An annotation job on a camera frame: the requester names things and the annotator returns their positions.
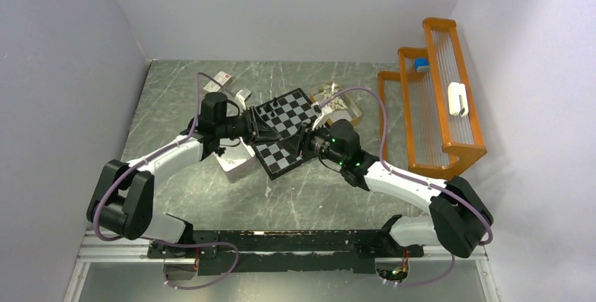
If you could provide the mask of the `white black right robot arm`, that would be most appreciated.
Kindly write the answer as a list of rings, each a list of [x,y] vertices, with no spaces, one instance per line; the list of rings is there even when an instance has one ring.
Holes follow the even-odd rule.
[[[440,245],[458,258],[468,258],[492,240],[492,215],[470,183],[460,176],[429,178],[391,166],[361,147],[352,124],[340,120],[328,129],[300,130],[280,145],[297,157],[327,159],[351,186],[408,202],[425,217],[398,218],[380,235],[380,249],[397,255],[410,245]]]

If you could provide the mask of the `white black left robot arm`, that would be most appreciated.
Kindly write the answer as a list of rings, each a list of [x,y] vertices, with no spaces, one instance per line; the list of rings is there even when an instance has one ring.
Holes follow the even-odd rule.
[[[222,155],[223,139],[260,144],[282,138],[255,107],[229,116],[227,110],[232,103],[223,93],[207,93],[197,99],[188,128],[172,142],[129,162],[109,161],[101,171],[87,209],[95,234],[103,241],[153,239],[166,243],[175,256],[190,254],[195,246],[192,225],[156,212],[155,189],[184,168],[211,155]]]

